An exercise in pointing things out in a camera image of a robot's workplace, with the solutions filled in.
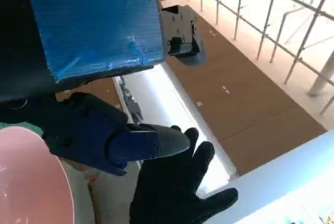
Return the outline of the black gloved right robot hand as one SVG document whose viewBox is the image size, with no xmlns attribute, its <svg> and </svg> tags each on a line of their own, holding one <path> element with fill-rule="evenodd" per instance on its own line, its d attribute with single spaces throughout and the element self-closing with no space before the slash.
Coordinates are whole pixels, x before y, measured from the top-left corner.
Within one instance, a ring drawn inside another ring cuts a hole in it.
<svg viewBox="0 0 334 224">
<path fill-rule="evenodd" d="M 228 188 L 201 199 L 196 192 L 215 150 L 211 142 L 196 146 L 199 132 L 184 132 L 190 147 L 177 155 L 144 161 L 129 209 L 129 223 L 204 223 L 230 208 L 238 191 Z"/>
</svg>

